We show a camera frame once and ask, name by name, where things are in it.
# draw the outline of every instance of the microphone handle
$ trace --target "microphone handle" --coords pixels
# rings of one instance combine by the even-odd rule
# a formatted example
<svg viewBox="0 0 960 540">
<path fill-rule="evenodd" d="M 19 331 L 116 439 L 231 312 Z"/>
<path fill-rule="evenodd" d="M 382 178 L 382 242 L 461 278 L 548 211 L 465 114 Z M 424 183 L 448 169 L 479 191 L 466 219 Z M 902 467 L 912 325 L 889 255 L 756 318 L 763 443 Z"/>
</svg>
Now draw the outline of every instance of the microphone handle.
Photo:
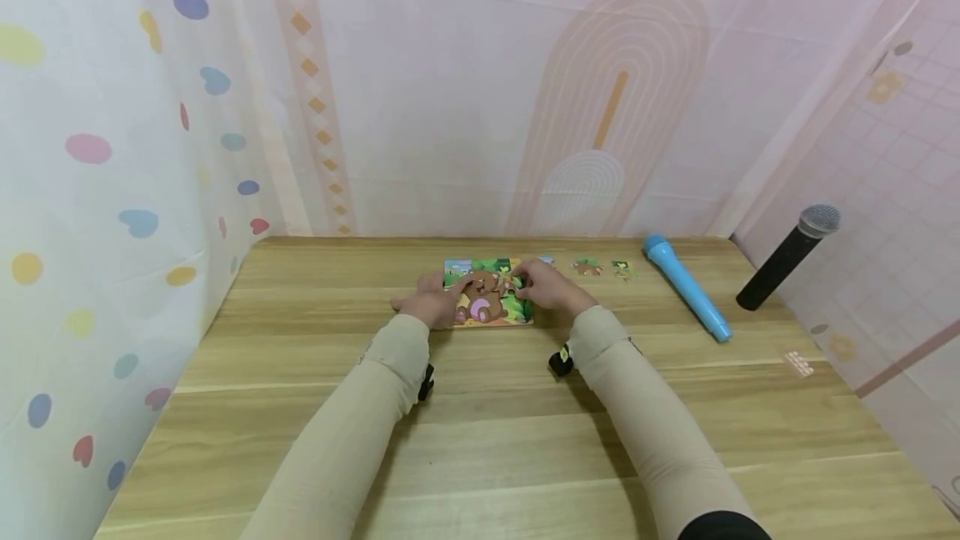
<svg viewBox="0 0 960 540">
<path fill-rule="evenodd" d="M 803 234 L 800 228 L 794 227 L 781 245 L 777 246 L 774 254 L 767 258 L 747 285 L 740 290 L 737 304 L 747 311 L 757 311 L 820 241 L 821 238 L 809 237 Z"/>
</svg>

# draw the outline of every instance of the orange diamond pattern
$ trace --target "orange diamond pattern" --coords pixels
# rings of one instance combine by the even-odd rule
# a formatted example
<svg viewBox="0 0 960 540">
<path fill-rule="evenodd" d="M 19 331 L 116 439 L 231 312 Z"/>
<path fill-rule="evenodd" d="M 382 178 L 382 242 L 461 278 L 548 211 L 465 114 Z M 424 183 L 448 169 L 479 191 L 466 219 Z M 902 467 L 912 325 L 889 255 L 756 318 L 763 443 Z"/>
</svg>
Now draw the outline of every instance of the orange diamond pattern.
<svg viewBox="0 0 960 540">
<path fill-rule="evenodd" d="M 291 26 L 295 27 L 299 33 L 303 36 L 310 31 L 313 26 L 311 26 L 309 21 L 306 21 L 306 18 L 297 11 L 297 14 L 292 16 L 290 20 Z"/>
<path fill-rule="evenodd" d="M 304 73 L 309 75 L 310 78 L 313 78 L 317 72 L 320 72 L 320 67 L 317 67 L 317 64 L 310 59 L 303 59 L 303 62 L 301 62 L 301 69 Z"/>
<path fill-rule="evenodd" d="M 292 14 L 289 20 L 290 26 L 291 28 L 296 29 L 299 35 L 303 36 L 304 40 L 294 42 L 294 40 L 296 40 L 296 37 L 291 39 L 288 36 L 288 46 L 291 49 L 291 55 L 298 53 L 299 59 L 302 59 L 301 62 L 299 62 L 298 64 L 299 68 L 301 68 L 301 71 L 303 71 L 308 78 L 315 79 L 316 81 L 320 81 L 321 87 L 326 86 L 328 85 L 329 80 L 324 80 L 324 78 L 328 74 L 324 72 L 324 70 L 321 67 L 321 65 L 323 64 L 323 58 L 321 57 L 320 64 L 318 64 L 318 62 L 314 60 L 316 56 L 313 50 L 317 47 L 323 50 L 323 37 L 322 37 L 322 34 L 320 33 L 320 28 L 315 29 L 313 26 L 313 23 L 310 22 L 310 18 L 314 18 L 314 21 L 316 21 L 318 18 L 316 14 L 316 10 L 312 5 L 304 7 L 303 0 L 299 1 L 299 4 L 296 4 L 296 5 L 294 5 L 293 3 L 295 3 L 295 1 L 290 0 L 290 4 L 289 4 L 290 10 L 287 11 L 287 13 Z M 303 8 L 303 10 L 305 11 L 305 14 L 299 11 L 298 8 Z M 290 28 L 287 28 L 285 31 L 287 34 L 290 34 Z M 307 102 L 306 104 L 317 115 L 325 113 L 327 111 L 327 104 L 323 101 L 323 98 L 326 98 L 326 94 L 317 90 L 317 84 L 314 81 L 305 81 L 305 83 L 309 87 L 311 87 L 313 91 L 308 94 L 310 99 L 309 99 L 309 102 Z M 336 114 L 333 114 L 330 117 L 333 117 L 333 125 L 335 125 Z M 318 126 L 320 125 L 324 125 L 324 126 L 327 125 L 325 122 L 322 121 L 322 119 L 318 117 L 315 117 L 314 119 L 312 119 L 311 124 L 312 124 L 311 126 L 313 125 L 317 126 L 314 129 L 317 129 Z M 334 149 L 336 149 L 334 137 L 326 129 L 317 130 L 316 133 L 314 134 L 314 137 L 317 139 L 317 142 L 321 143 L 324 147 L 331 146 Z M 323 151 L 329 154 L 329 148 L 324 149 Z M 337 162 L 334 160 L 334 158 L 333 157 L 328 158 L 326 161 L 322 162 L 322 165 L 325 168 L 327 168 L 327 170 L 330 173 L 333 173 L 333 175 L 331 175 L 331 178 L 336 179 L 335 172 L 338 172 L 338 169 L 340 168 L 340 166 L 337 165 Z M 332 194 L 332 195 L 328 195 L 327 204 L 329 204 L 330 200 L 333 200 L 333 197 L 336 197 L 337 200 L 340 202 L 334 204 L 333 212 L 336 214 L 337 217 L 343 218 L 341 219 L 341 222 L 346 222 L 341 224 L 340 227 L 337 228 L 337 232 L 339 232 L 343 236 L 352 235 L 353 230 L 350 228 L 350 225 L 347 225 L 347 223 L 353 224 L 352 214 L 350 214 L 350 211 L 352 211 L 352 206 L 350 206 L 347 189 L 341 186 L 340 184 L 335 184 L 335 182 L 330 182 L 330 184 L 327 186 L 327 190 Z"/>
</svg>

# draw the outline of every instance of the person's left hand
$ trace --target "person's left hand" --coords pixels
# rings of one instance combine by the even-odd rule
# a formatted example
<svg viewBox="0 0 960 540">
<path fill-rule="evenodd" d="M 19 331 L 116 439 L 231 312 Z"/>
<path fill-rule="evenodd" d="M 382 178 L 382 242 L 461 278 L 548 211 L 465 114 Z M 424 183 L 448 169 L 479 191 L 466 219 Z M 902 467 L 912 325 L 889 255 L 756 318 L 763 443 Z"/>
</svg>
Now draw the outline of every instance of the person's left hand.
<svg viewBox="0 0 960 540">
<path fill-rule="evenodd" d="M 390 306 L 394 311 L 423 321 L 431 330 L 446 330 L 453 325 L 457 300 L 471 281 L 469 276 L 465 275 L 450 289 L 444 290 L 443 271 L 424 273 L 417 280 L 417 291 L 414 294 L 407 298 L 392 298 Z"/>
</svg>

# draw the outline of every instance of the beige long sleeve shirt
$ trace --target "beige long sleeve shirt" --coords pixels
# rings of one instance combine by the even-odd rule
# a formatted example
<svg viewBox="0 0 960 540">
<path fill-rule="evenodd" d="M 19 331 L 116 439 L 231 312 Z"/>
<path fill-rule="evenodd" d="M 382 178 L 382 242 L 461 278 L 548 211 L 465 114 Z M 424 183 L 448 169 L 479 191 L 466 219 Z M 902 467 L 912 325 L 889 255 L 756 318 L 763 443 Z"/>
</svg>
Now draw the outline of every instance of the beige long sleeve shirt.
<svg viewBox="0 0 960 540">
<path fill-rule="evenodd" d="M 350 538 L 393 426 L 417 400 L 428 334 L 404 314 L 377 333 L 292 445 L 242 540 Z M 705 513 L 751 516 L 693 416 L 613 313 L 599 306 L 582 312 L 568 346 L 630 454 L 662 540 L 677 540 Z"/>
</svg>

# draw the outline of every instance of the black microphone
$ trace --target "black microphone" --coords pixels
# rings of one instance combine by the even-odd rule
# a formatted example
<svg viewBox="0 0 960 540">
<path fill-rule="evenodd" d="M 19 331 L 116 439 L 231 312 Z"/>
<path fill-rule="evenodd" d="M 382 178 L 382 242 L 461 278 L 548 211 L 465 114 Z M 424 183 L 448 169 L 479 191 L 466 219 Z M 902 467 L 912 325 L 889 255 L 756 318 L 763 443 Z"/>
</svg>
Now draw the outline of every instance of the black microphone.
<svg viewBox="0 0 960 540">
<path fill-rule="evenodd" d="M 770 298 L 786 276 L 810 254 L 821 239 L 840 229 L 840 210 L 830 205 L 812 205 L 800 213 L 800 222 L 777 246 L 774 254 L 737 295 L 737 304 L 747 311 L 757 311 Z"/>
</svg>

